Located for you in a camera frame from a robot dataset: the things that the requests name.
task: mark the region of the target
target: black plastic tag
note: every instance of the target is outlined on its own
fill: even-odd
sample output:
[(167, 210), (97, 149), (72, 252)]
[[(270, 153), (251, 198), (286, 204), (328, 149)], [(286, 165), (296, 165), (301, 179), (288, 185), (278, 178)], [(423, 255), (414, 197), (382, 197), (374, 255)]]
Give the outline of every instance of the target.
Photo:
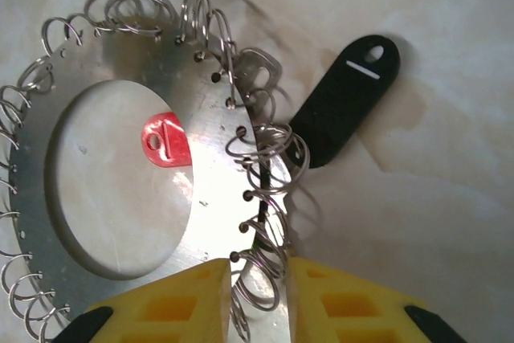
[[(383, 52), (369, 56), (374, 47)], [(290, 125), (311, 151), (310, 168), (328, 164), (386, 93), (400, 69), (400, 54), (390, 39), (368, 35), (347, 46), (305, 101)], [(294, 146), (289, 158), (301, 165)]]

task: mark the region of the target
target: marble surface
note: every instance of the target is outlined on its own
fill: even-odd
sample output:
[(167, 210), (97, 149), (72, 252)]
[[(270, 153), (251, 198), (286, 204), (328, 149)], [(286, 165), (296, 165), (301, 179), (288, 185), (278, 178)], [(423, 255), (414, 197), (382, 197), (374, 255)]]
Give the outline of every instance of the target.
[[(423, 298), (470, 342), (513, 341), (514, 0), (213, 1), (240, 47), (284, 66), (281, 120), (351, 41), (394, 39), (398, 81), (288, 197), (296, 249)], [(0, 82), (43, 53), (44, 19), (83, 3), (0, 0)], [(7, 225), (0, 239), (14, 248)], [(0, 341), (30, 341), (2, 296)]]

